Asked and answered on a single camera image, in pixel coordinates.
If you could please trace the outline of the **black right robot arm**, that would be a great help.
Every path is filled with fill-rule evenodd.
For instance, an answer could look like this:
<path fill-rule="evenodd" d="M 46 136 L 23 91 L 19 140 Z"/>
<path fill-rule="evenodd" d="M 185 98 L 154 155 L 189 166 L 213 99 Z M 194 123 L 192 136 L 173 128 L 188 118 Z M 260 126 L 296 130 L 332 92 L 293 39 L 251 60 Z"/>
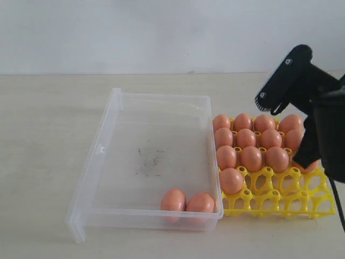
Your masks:
<path fill-rule="evenodd" d="M 306 131 L 293 161 L 307 168 L 320 159 L 326 175 L 344 183 L 344 85 L 315 65 L 308 66 L 303 82 Z"/>

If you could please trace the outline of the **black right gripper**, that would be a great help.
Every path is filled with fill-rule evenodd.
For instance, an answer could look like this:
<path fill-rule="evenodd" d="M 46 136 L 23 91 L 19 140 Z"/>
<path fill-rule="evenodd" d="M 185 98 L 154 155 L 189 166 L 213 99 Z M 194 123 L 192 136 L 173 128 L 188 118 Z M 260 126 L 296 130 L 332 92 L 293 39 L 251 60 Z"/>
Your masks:
<path fill-rule="evenodd" d="M 341 88 L 340 81 L 313 64 L 297 75 L 289 91 L 290 103 L 308 117 L 304 120 L 305 133 L 293 161 L 306 169 L 320 159 L 320 149 L 312 100 L 319 95 Z"/>

